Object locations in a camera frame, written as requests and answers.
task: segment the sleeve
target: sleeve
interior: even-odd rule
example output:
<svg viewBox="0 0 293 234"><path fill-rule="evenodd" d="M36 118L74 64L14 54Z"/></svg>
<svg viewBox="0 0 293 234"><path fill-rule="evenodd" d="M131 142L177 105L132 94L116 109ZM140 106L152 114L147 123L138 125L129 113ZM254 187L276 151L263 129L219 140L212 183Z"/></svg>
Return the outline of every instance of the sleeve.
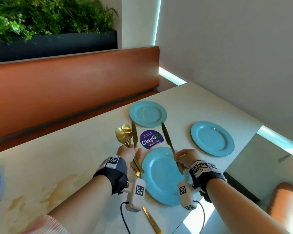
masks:
<svg viewBox="0 0 293 234"><path fill-rule="evenodd" d="M69 232L53 217L43 215L21 234L69 234Z"/></svg>

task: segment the plate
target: plate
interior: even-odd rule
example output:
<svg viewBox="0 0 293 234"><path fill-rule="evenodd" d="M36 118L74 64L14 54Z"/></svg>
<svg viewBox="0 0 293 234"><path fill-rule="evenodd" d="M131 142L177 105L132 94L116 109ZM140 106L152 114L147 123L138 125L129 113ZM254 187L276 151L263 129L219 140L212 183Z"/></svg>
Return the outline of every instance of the plate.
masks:
<svg viewBox="0 0 293 234"><path fill-rule="evenodd" d="M214 156L225 157L234 151L234 141L231 135L221 126L199 121L191 127L191 137L196 145Z"/></svg>
<svg viewBox="0 0 293 234"><path fill-rule="evenodd" d="M141 177L147 184L146 190L154 199L170 206L180 204L178 182L185 177L180 174L170 148L151 150L144 158L142 168Z"/></svg>
<svg viewBox="0 0 293 234"><path fill-rule="evenodd" d="M167 112L163 106L152 101L139 101L129 109L130 118L145 127L157 127L167 119Z"/></svg>

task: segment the table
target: table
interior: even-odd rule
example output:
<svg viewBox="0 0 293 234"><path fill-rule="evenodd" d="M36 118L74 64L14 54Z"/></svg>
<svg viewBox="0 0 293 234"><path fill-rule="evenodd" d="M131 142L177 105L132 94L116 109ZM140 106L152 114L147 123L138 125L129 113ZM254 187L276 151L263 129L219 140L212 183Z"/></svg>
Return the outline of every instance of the table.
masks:
<svg viewBox="0 0 293 234"><path fill-rule="evenodd" d="M190 128L197 121L210 121L225 128L233 137L235 150L228 157L203 154L223 172L247 145L262 123L193 82L150 96L167 110L165 125L174 148L197 148ZM101 162L121 145L116 127L130 122L131 104L80 122L65 129L0 152L2 196L0 234L16 234L39 215L46 214L88 182ZM138 137L147 130L137 126ZM162 132L161 127L155 130ZM149 150L143 149L145 156ZM126 194L114 195L94 233L126 233L119 207ZM189 213L181 206L157 203L148 194L145 207L163 233L172 233ZM132 233L153 233L141 211L124 211Z"/></svg>

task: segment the wire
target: wire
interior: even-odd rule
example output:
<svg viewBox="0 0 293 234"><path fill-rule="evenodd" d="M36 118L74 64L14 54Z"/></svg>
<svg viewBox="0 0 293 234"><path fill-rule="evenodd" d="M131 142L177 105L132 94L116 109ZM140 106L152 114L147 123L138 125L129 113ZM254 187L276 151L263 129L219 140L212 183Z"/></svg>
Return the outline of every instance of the wire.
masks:
<svg viewBox="0 0 293 234"><path fill-rule="evenodd" d="M123 203L121 203L121 207L122 207L123 204L129 204L129 202L123 202ZM124 218L123 210L122 210L122 209L121 209L121 217L123 218L123 221L124 221L124 224L125 224L125 226L126 226L126 228L127 228L127 231L128 231L128 233L130 234L130 231L129 231L129 228L128 228L127 223L126 223L126 221L125 221L125 218Z"/></svg>
<svg viewBox="0 0 293 234"><path fill-rule="evenodd" d="M199 204L201 205L202 209L203 209L204 219L203 219L203 225L202 225L201 231L200 231L200 233L199 233L199 234L201 234L202 231L203 231L203 228L204 228L204 224L205 224L205 212L204 212L203 205L202 205L199 201L197 201L197 200L193 200L193 201L194 201L195 203L199 203Z"/></svg>

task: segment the planter box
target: planter box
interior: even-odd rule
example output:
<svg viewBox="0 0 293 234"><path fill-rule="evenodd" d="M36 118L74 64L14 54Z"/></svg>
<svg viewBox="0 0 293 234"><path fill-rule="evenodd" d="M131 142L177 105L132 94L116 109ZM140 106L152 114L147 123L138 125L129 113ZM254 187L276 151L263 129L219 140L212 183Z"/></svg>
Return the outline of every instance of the planter box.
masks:
<svg viewBox="0 0 293 234"><path fill-rule="evenodd" d="M117 49L117 32L34 36L10 45L0 43L0 62Z"/></svg>

